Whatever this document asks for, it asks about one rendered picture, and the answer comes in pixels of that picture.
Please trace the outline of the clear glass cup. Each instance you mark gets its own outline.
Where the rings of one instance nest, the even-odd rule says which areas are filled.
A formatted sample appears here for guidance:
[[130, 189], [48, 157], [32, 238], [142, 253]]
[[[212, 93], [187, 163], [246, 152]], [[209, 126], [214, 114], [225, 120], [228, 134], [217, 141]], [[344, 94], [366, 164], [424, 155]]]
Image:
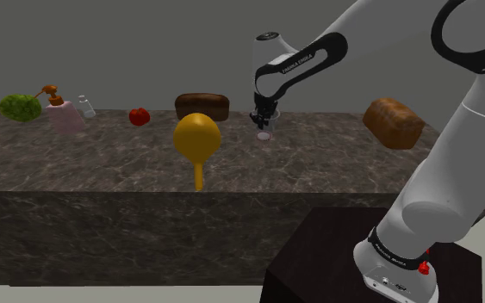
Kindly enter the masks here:
[[262, 126], [260, 127], [256, 123], [256, 138], [261, 141], [269, 141], [272, 139], [272, 135], [275, 131], [277, 125], [277, 120], [281, 113], [278, 109], [274, 111], [270, 119], [265, 119]]

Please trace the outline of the dark brown bread loaf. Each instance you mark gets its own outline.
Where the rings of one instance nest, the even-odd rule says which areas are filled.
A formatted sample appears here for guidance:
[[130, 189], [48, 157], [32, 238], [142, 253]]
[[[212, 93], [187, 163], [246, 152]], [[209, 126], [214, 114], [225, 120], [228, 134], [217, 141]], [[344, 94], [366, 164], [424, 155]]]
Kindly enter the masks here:
[[213, 93], [185, 93], [175, 100], [177, 118], [201, 113], [213, 121], [226, 121], [229, 117], [230, 101], [224, 95]]

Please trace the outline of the yellow ladle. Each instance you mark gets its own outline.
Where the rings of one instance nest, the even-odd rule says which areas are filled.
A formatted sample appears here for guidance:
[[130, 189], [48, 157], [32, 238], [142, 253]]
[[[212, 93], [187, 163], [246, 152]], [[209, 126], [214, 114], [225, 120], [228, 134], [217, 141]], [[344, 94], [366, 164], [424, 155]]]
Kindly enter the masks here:
[[173, 132], [173, 144], [193, 165], [196, 191], [203, 189], [203, 165], [220, 148], [221, 132], [205, 114], [184, 116]]

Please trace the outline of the red tomato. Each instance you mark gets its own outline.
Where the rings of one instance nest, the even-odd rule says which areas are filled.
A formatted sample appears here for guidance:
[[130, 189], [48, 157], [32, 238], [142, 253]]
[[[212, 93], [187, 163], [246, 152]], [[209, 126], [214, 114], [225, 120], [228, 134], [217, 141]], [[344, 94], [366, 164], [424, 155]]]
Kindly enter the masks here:
[[151, 119], [150, 114], [144, 108], [132, 109], [128, 114], [128, 118], [137, 127], [144, 126]]

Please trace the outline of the light brown bread loaf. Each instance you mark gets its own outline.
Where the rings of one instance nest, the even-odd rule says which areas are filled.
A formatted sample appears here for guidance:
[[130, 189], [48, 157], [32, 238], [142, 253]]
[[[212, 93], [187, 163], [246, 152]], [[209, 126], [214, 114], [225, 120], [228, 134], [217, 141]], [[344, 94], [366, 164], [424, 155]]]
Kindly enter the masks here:
[[382, 145], [394, 150], [412, 149], [426, 123], [393, 98], [373, 101], [364, 113], [364, 125]]

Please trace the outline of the dark robot stand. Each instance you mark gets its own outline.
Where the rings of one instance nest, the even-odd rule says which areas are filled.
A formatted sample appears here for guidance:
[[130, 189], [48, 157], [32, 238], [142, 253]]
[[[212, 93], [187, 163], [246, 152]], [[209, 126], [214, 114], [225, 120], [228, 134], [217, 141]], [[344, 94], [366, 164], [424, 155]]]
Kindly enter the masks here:
[[[353, 249], [385, 208], [315, 207], [267, 268], [259, 303], [394, 303], [370, 290]], [[483, 303], [482, 258], [457, 244], [434, 244], [438, 303]]]

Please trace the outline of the small clear bottle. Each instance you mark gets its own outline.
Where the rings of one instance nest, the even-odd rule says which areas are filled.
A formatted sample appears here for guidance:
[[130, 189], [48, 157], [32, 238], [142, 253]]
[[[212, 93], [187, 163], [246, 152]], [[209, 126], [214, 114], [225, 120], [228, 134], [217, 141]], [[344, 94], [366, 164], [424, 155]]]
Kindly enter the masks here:
[[85, 95], [78, 97], [78, 103], [85, 118], [92, 118], [96, 115], [94, 108], [91, 106]]

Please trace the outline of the pink soap dispenser bottle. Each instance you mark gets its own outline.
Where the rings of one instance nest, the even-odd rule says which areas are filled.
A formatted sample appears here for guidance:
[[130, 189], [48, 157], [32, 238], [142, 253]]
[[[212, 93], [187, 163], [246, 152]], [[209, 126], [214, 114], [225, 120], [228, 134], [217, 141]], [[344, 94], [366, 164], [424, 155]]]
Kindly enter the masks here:
[[49, 95], [49, 105], [46, 107], [49, 120], [53, 129], [64, 135], [76, 134], [84, 130], [85, 123], [78, 110], [70, 101], [65, 101], [62, 96], [57, 94], [56, 85], [46, 85], [35, 96], [42, 93]]

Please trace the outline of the green lettuce head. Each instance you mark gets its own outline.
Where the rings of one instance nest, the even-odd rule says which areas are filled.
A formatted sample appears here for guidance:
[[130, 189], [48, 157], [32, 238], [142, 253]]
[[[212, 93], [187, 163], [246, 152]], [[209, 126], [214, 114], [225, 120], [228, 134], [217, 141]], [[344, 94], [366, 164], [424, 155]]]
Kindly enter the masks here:
[[39, 100], [31, 95], [8, 95], [0, 101], [0, 114], [13, 121], [30, 122], [41, 112]]

